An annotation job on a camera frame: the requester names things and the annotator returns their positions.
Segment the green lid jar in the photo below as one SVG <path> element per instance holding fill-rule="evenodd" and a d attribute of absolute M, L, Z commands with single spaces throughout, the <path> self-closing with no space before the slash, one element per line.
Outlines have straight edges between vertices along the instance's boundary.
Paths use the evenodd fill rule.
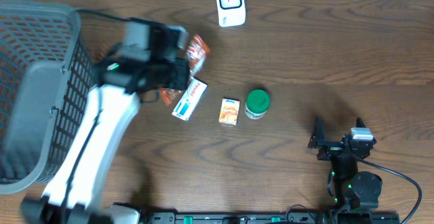
<path fill-rule="evenodd" d="M 245 114 L 250 119 L 260 119 L 264 117 L 269 109 L 271 99 L 264 90 L 252 90 L 245 101 Z"/>

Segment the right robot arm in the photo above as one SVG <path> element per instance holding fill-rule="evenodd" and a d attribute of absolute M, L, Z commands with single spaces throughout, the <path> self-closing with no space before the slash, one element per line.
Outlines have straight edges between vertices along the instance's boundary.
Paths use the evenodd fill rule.
<path fill-rule="evenodd" d="M 318 223 L 373 223 L 372 211 L 378 208 L 382 179 L 374 173 L 359 171 L 358 163 L 370 155 L 376 139 L 361 118 L 340 141 L 328 141 L 320 117 L 315 118 L 308 148 L 318 150 L 317 159 L 331 162 L 328 192 L 335 207 L 319 214 Z"/>

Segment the white Panadol box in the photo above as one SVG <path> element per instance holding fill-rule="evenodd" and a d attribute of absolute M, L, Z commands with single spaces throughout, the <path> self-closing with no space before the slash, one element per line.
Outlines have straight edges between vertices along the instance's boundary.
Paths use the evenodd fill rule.
<path fill-rule="evenodd" d="M 172 115 L 183 121 L 188 121 L 198 105 L 208 85 L 196 78 L 192 78 L 188 88 L 172 111 Z"/>

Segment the orange tissue pack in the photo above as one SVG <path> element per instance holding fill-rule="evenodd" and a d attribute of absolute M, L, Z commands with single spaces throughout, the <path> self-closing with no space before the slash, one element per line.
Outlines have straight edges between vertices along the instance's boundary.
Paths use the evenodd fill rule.
<path fill-rule="evenodd" d="M 240 101 L 223 98 L 218 122 L 230 126 L 236 126 L 239 115 Z"/>

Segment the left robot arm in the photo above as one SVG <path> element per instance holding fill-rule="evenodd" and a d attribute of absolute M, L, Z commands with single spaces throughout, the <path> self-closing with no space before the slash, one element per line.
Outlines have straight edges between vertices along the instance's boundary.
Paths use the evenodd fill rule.
<path fill-rule="evenodd" d="M 179 57 L 185 28 L 130 18 L 123 41 L 94 66 L 96 85 L 71 148 L 39 200 L 24 198 L 26 223 L 139 223 L 142 213 L 126 204 L 101 209 L 104 184 L 119 143 L 140 110 L 141 94 L 159 88 L 184 90 L 188 62 Z"/>

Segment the red Top candy wrapper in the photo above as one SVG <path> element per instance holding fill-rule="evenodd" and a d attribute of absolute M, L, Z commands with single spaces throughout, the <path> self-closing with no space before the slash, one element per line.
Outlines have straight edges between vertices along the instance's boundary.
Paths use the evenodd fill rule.
<path fill-rule="evenodd" d="M 189 85 L 194 76 L 202 70 L 205 60 L 210 52 L 208 45 L 203 41 L 203 39 L 199 35 L 194 35 L 185 54 L 190 70 L 187 85 Z M 183 90 L 160 88 L 159 92 L 165 105 L 169 106 L 183 93 Z"/>

